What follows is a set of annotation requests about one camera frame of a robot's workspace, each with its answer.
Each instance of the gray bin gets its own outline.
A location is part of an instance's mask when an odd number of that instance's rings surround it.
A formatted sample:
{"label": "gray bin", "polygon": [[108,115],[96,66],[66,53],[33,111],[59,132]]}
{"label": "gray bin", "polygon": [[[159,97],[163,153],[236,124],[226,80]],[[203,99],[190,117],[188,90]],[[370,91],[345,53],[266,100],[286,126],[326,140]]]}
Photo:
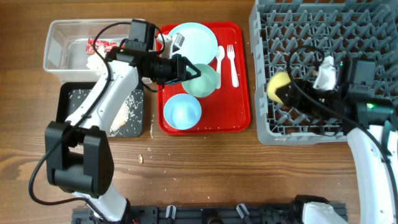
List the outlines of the gray bin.
{"label": "gray bin", "polygon": [[[344,56],[377,61],[376,97],[398,105],[397,27],[398,1],[303,3],[292,0],[256,0],[249,16],[251,52],[256,73],[257,136],[266,145],[316,144],[346,141],[337,119],[310,120],[295,108],[268,99],[266,85],[278,71],[286,71],[289,52],[301,45],[314,45],[332,54],[335,63]],[[292,75],[314,81],[311,51],[295,54]]]}

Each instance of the wooden table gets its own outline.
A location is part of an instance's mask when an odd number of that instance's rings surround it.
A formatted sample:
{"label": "wooden table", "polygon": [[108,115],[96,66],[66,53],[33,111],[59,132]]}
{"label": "wooden table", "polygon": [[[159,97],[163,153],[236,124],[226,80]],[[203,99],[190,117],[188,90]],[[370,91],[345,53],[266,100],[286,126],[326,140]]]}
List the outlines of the wooden table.
{"label": "wooden table", "polygon": [[[45,207],[34,203],[27,191],[32,170],[44,154],[44,130],[55,119],[61,87],[59,79],[42,66],[52,21],[134,17],[159,27],[233,21],[242,28],[247,43],[254,4],[253,0],[75,2],[0,3],[0,223],[69,223],[72,208],[83,206],[74,202]],[[259,205],[289,202],[297,194],[319,195],[346,203],[350,223],[358,223],[356,172],[346,143],[287,147],[265,146],[257,140],[249,44],[245,51],[252,112],[247,130],[172,137],[154,125],[151,139],[152,121],[147,116],[141,137],[110,140],[113,183],[133,205]],[[146,113],[155,114],[156,101],[155,94],[146,93]],[[143,164],[138,163],[139,154],[144,156]],[[35,192],[51,201],[71,197],[48,184],[45,169],[38,174]]]}

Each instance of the fork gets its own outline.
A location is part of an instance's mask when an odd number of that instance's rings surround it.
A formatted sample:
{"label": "fork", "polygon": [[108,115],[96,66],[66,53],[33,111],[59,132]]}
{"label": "fork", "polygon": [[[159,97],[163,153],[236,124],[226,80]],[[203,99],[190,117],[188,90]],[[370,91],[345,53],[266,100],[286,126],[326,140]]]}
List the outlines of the fork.
{"label": "fork", "polygon": [[236,67],[235,67],[235,51],[234,51],[234,46],[232,44],[229,44],[227,47],[227,57],[231,61],[232,86],[238,87],[239,80],[238,80],[238,74],[236,73]]}

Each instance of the wire grid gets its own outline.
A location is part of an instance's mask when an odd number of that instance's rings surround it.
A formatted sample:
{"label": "wire grid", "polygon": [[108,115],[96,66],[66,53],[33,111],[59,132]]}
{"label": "wire grid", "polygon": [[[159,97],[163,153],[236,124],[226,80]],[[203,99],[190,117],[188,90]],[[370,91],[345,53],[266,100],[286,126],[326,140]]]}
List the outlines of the wire grid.
{"label": "wire grid", "polygon": [[[396,25],[390,12],[375,4],[368,4],[366,9],[356,5],[347,12],[334,10],[309,13],[293,13],[279,9],[269,13],[260,13],[261,37],[263,39],[264,65],[266,82],[279,71],[286,71],[286,62],[292,49],[301,45],[312,45],[322,49],[325,56],[338,62],[344,56],[369,58],[377,62],[374,87],[376,97],[387,98],[398,105],[398,63],[394,59],[392,46],[397,38]],[[313,82],[313,61],[320,60],[318,52],[301,50],[294,53],[290,64],[292,75]],[[274,133],[325,133],[338,131],[340,121],[311,120],[295,108],[268,100],[267,122]]]}

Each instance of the yellow sponge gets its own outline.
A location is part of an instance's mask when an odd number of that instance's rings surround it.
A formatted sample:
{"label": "yellow sponge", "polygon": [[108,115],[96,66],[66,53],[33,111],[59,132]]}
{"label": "yellow sponge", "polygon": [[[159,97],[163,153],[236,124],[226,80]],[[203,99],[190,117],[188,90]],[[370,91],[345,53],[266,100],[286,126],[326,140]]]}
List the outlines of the yellow sponge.
{"label": "yellow sponge", "polygon": [[278,72],[268,81],[267,96],[273,101],[283,103],[276,95],[276,90],[286,84],[290,83],[290,78],[287,72]]}

